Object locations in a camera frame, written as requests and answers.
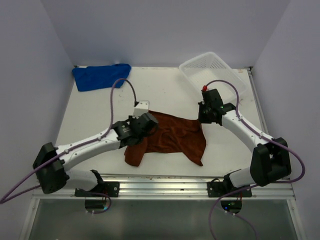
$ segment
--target glass panel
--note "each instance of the glass panel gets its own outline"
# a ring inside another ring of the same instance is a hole
[[[85,213],[83,199],[42,199],[29,240],[205,240],[212,239],[208,214],[213,200],[114,199],[103,214]],[[244,200],[240,214],[256,228],[260,240],[296,240],[286,200]],[[241,219],[213,212],[220,240],[253,240]]]

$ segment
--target white table surface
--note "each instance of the white table surface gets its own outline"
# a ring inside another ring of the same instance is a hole
[[[234,71],[249,87],[247,96],[241,98],[239,110],[261,129],[248,72],[245,69]],[[198,104],[191,86],[177,68],[133,67],[128,79],[135,88],[138,101],[150,101],[150,110],[186,119],[198,118]],[[115,89],[113,97],[114,122],[132,115],[133,95],[127,83]],[[109,99],[110,88],[78,92],[74,84],[56,144],[71,144],[107,128],[110,123]],[[252,154],[235,135],[215,123],[202,126],[207,143],[203,166],[191,162],[183,153],[146,153],[140,166],[134,167],[125,163],[125,148],[122,148],[88,159],[75,169],[94,169],[101,174],[117,175],[221,177],[250,165]]]

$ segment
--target brown cloth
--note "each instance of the brown cloth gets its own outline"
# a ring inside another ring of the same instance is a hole
[[[198,120],[188,120],[161,112],[149,111],[159,122],[155,134],[145,137],[141,144],[128,146],[125,162],[138,167],[145,153],[184,153],[188,159],[203,166],[201,158],[206,139]]]

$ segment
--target cable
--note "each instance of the cable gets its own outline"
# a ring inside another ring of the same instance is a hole
[[[220,202],[220,200],[223,199],[223,198],[226,198],[226,197],[228,197],[228,196],[231,196],[231,195],[240,193],[240,192],[242,192],[242,191],[245,191],[245,190],[247,190],[247,189],[253,189],[253,188],[257,187],[257,186],[258,186],[258,185],[255,184],[255,185],[252,185],[252,186],[246,186],[246,187],[239,188],[238,190],[235,190],[235,191],[229,192],[229,193],[227,193],[227,194],[225,194],[225,195],[222,195],[221,197],[219,197],[219,198],[214,202],[213,206],[212,206],[211,209],[210,209],[209,218],[208,218],[209,229],[210,229],[210,232],[211,232],[211,235],[212,235],[213,239],[217,240],[217,236],[216,236],[216,234],[215,234],[215,232],[214,232],[214,229],[213,229],[213,227],[212,227],[211,216],[212,216],[212,213],[213,213],[215,207],[216,207],[217,204]],[[257,233],[255,227],[252,225],[252,223],[250,223],[247,219],[245,219],[244,217],[242,217],[242,216],[240,216],[240,215],[238,215],[238,214],[236,214],[236,216],[237,216],[238,218],[244,220],[245,222],[247,222],[247,223],[250,225],[250,227],[251,227],[251,228],[253,229],[253,231],[254,231],[255,239],[258,239],[258,233]]]
[[[102,196],[102,197],[105,197],[105,198],[107,198],[107,199],[109,200],[109,205],[106,206],[102,211],[94,211],[94,210],[93,210],[93,211],[91,212],[92,214],[103,214],[103,213],[105,213],[106,211],[108,211],[109,208],[111,207],[112,201],[111,201],[111,198],[110,198],[107,194],[105,194],[105,193],[99,193],[99,192],[90,192],[90,191],[85,191],[85,192],[87,192],[88,194],[93,194],[93,195]]]
[[[103,135],[101,135],[101,138],[104,138],[105,136],[107,136],[108,133],[109,133],[110,130],[111,130],[111,127],[112,127],[112,124],[113,124],[113,121],[114,121],[114,103],[113,103],[114,89],[115,89],[115,87],[116,87],[116,84],[117,84],[118,82],[120,82],[120,81],[126,81],[126,82],[130,85],[130,87],[131,87],[131,89],[132,89],[132,92],[133,92],[133,96],[134,96],[134,102],[137,101],[135,89],[134,89],[133,85],[131,84],[131,82],[129,82],[126,78],[119,78],[119,79],[117,79],[117,80],[113,83],[113,85],[112,85],[112,87],[111,87],[111,93],[110,93],[110,112],[111,112],[110,124],[109,124],[109,127],[108,127],[107,131],[105,131],[105,133],[104,133]],[[77,148],[80,148],[80,147],[82,147],[82,146],[84,146],[84,145],[94,143],[94,142],[96,142],[96,141],[98,141],[98,140],[99,140],[98,138],[94,138],[94,139],[91,139],[91,140],[82,142],[82,143],[80,143],[80,144],[77,144],[77,145],[75,145],[75,146],[70,147],[70,148],[68,149],[68,151],[70,152],[70,151],[75,150],[75,149],[77,149]],[[62,153],[54,156],[53,158],[49,159],[49,160],[46,161],[45,163],[43,163],[43,164],[39,165],[38,167],[36,167],[33,171],[31,171],[28,175],[26,175],[23,179],[21,179],[16,185],[14,185],[14,186],[0,199],[0,204],[4,204],[4,203],[6,203],[6,202],[8,202],[8,201],[10,201],[10,200],[12,200],[12,199],[14,199],[14,198],[22,195],[22,194],[24,194],[24,193],[26,193],[26,192],[29,192],[29,191],[34,190],[34,189],[36,189],[36,188],[39,188],[39,185],[38,185],[38,186],[34,186],[34,187],[32,187],[32,188],[29,188],[29,189],[27,189],[27,190],[21,191],[21,192],[15,194],[15,195],[9,197],[9,195],[12,194],[14,190],[16,190],[22,183],[24,183],[24,182],[25,182],[28,178],[30,178],[33,174],[35,174],[37,171],[39,171],[40,169],[44,168],[45,166],[53,163],[55,160],[59,159],[61,156],[65,155],[65,154],[66,154],[66,152],[62,152]]]
[[[306,174],[306,167],[305,167],[304,162],[303,162],[302,159],[300,158],[300,156],[299,156],[296,152],[294,152],[292,149],[290,149],[290,148],[288,148],[288,147],[286,147],[286,146],[284,146],[284,145],[282,145],[282,144],[280,144],[280,143],[277,143],[277,142],[273,141],[272,139],[266,138],[266,137],[263,136],[263,135],[260,135],[259,132],[257,132],[256,130],[254,130],[254,129],[253,129],[249,124],[247,124],[247,122],[244,121],[243,118],[240,116],[240,113],[239,113],[239,102],[240,102],[240,100],[239,100],[239,99],[240,99],[240,98],[239,98],[239,93],[238,93],[238,90],[236,89],[236,87],[235,87],[232,83],[230,83],[230,82],[228,82],[228,81],[226,81],[226,80],[213,80],[213,81],[208,82],[208,83],[203,87],[203,89],[204,89],[204,90],[207,90],[207,88],[208,88],[208,86],[209,86],[210,84],[216,83],[216,82],[221,82],[221,83],[228,84],[228,85],[230,85],[230,86],[233,88],[233,90],[235,91],[235,94],[236,94],[235,113],[236,113],[236,116],[239,118],[239,120],[243,123],[243,125],[245,125],[245,126],[246,126],[250,131],[252,131],[255,135],[261,137],[263,140],[266,140],[266,141],[268,141],[269,143],[272,143],[272,144],[274,144],[274,145],[276,145],[276,146],[278,146],[278,147],[280,147],[280,148],[282,148],[282,149],[284,149],[284,150],[292,153],[292,154],[298,159],[299,163],[301,164],[302,171],[301,171],[301,174],[300,174],[297,178],[292,179],[292,180],[276,181],[275,183],[277,183],[277,184],[288,184],[288,183],[297,182],[297,181],[299,181],[300,179],[302,179],[302,178],[304,177],[304,175]],[[242,191],[244,191],[244,190],[255,188],[255,187],[257,187],[257,186],[258,186],[258,185],[255,184],[255,185],[252,185],[252,186],[243,187],[243,188],[240,188],[240,189],[238,189],[238,190],[229,192],[229,193],[227,193],[227,194],[219,197],[219,198],[214,202],[214,204],[213,204],[213,206],[211,207],[210,212],[209,212],[208,222],[209,222],[209,228],[210,228],[211,235],[213,236],[213,238],[214,238],[215,240],[217,240],[217,236],[215,235],[214,230],[213,230],[213,227],[212,227],[211,215],[212,215],[215,207],[217,206],[217,204],[220,202],[220,200],[223,199],[223,198],[225,198],[225,197],[228,197],[228,196],[230,196],[230,195],[234,195],[234,194],[240,193],[240,192],[242,192]],[[240,215],[239,215],[238,217],[241,218],[241,219],[243,219],[245,222],[247,222],[247,223],[250,225],[250,227],[251,227],[251,228],[253,229],[253,231],[254,231],[255,239],[257,239],[257,238],[258,238],[258,233],[257,233],[256,229],[254,228],[254,226],[253,226],[248,220],[246,220],[244,217],[242,217],[242,216],[240,216]]]

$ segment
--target white wall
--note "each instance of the white wall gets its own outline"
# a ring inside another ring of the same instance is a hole
[[[289,0],[42,0],[74,65],[178,66],[216,52],[252,66]]]
[[[292,0],[253,68],[270,133],[285,138],[306,165],[293,187],[310,240],[320,239],[319,10],[319,0]],[[291,162],[297,176],[301,167]]]
[[[0,196],[55,141],[71,90],[72,64],[39,0],[0,7]],[[22,189],[35,185],[35,177]],[[0,239],[18,239],[30,194],[0,205]]]

